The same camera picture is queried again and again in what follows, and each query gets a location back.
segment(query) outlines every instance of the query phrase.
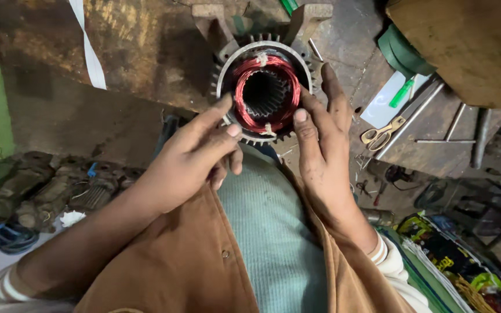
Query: fingernail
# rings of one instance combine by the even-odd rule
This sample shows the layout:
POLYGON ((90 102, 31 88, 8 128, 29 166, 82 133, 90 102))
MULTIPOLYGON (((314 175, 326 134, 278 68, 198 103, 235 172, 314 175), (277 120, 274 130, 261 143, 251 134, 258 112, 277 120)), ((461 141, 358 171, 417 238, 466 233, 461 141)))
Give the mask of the fingernail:
POLYGON ((307 110, 298 109, 295 111, 294 118, 297 122, 304 122, 307 120, 307 110))
POLYGON ((231 124, 227 127, 227 133, 231 137, 237 137, 241 133, 241 127, 236 124, 231 124))
POLYGON ((215 190, 219 190, 219 188, 222 186, 222 184, 223 184, 223 179, 222 179, 221 181, 218 181, 218 182, 216 183, 216 186, 214 187, 214 189, 215 189, 215 190))

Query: scissors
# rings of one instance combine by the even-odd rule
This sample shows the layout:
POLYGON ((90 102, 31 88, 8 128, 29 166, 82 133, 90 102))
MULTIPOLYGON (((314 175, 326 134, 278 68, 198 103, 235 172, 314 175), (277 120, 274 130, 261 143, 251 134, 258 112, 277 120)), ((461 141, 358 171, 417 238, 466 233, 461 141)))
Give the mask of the scissors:
POLYGON ((370 151, 378 151, 382 149, 382 147, 390 141, 392 133, 397 131, 407 122, 407 119, 411 117, 416 109, 426 100, 427 95, 430 94, 432 90, 436 89, 438 83, 439 81, 437 79, 433 79, 432 82, 428 84, 428 87, 420 93, 420 95, 416 96, 412 102, 404 105, 399 112, 399 115, 395 117, 387 126, 380 129, 369 129, 364 132, 361 135, 361 141, 366 144, 366 148, 370 151))
POLYGON ((367 144, 370 151, 378 151, 390 141, 393 132, 405 124, 406 119, 402 116, 395 117, 390 124, 380 129, 369 129, 361 135, 361 141, 367 144))

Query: finger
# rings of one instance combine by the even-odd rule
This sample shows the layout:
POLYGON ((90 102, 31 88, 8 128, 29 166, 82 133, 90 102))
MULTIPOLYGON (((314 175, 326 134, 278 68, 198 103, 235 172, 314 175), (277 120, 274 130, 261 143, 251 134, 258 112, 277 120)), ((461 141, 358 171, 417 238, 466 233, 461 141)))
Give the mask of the finger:
POLYGON ((301 89, 301 99, 303 107, 311 114, 312 121, 320 132, 320 138, 329 137, 331 132, 339 132, 339 128, 322 103, 305 88, 301 89))
POLYGON ((351 106, 337 75, 329 63, 322 67, 322 90, 328 97, 328 112, 341 130, 349 130, 351 126, 351 106))
POLYGON ((341 88, 336 72, 329 63, 325 63, 322 66, 320 73, 322 74, 322 90, 328 97, 328 100, 333 101, 338 98, 345 98, 344 90, 341 88))
POLYGON ((229 155, 229 167, 235 175, 239 175, 243 171, 243 151, 239 145, 236 145, 235 151, 229 155))
POLYGON ((299 151, 301 160, 305 163, 324 162, 324 157, 318 144, 318 134, 316 127, 308 112, 304 109, 298 109, 293 115, 293 126, 299 141, 299 151))
POLYGON ((175 134, 184 137, 185 145, 194 147, 211 130, 218 126, 224 115, 233 105, 233 97, 230 93, 224 95, 214 106, 204 113, 197 115, 193 120, 180 128, 175 134))
POLYGON ((241 127, 237 124, 212 132, 204 144, 192 152, 192 157, 202 167, 211 168, 218 160, 235 150, 242 135, 241 127))
POLYGON ((214 190, 219 190, 219 188, 222 186, 223 181, 227 177, 227 169, 226 165, 224 162, 219 161, 216 166, 213 168, 214 174, 212 175, 212 178, 210 179, 210 183, 212 185, 212 188, 214 190))

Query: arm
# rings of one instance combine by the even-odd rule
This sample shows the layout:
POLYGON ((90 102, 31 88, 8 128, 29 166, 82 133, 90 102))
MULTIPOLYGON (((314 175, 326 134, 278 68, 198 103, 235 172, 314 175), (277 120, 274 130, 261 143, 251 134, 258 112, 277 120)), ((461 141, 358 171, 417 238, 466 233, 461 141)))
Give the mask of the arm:
POLYGON ((218 189, 227 174, 227 159, 232 171, 240 174, 241 129, 238 125, 217 128, 231 105, 227 95, 179 129, 131 188, 14 265, 1 281, 8 290, 0 293, 11 293, 7 298, 15 300, 81 295, 157 217, 184 203, 206 181, 218 189))
POLYGON ((304 109, 297 110, 294 117, 301 152, 299 168, 307 197, 330 232, 350 238, 368 254, 376 248, 378 235, 349 189, 351 107, 328 63, 322 67, 322 80, 327 111, 301 89, 304 109))

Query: copper winding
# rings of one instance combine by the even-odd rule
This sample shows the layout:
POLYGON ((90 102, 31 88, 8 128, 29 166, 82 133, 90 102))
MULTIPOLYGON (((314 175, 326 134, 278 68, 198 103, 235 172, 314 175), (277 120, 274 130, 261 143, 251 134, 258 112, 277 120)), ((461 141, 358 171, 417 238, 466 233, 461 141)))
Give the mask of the copper winding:
POLYGON ((293 113, 299 105, 301 85, 295 74, 295 69, 289 62, 278 56, 267 56, 265 64, 261 64, 258 57, 243 61, 239 67, 233 71, 237 79, 235 86, 235 116, 242 127, 258 134, 276 132, 292 122, 293 113), (269 69, 286 79, 290 86, 290 96, 287 96, 282 103, 282 109, 277 111, 267 120, 256 121, 247 111, 247 104, 243 100, 243 89, 247 79, 262 69, 269 69))

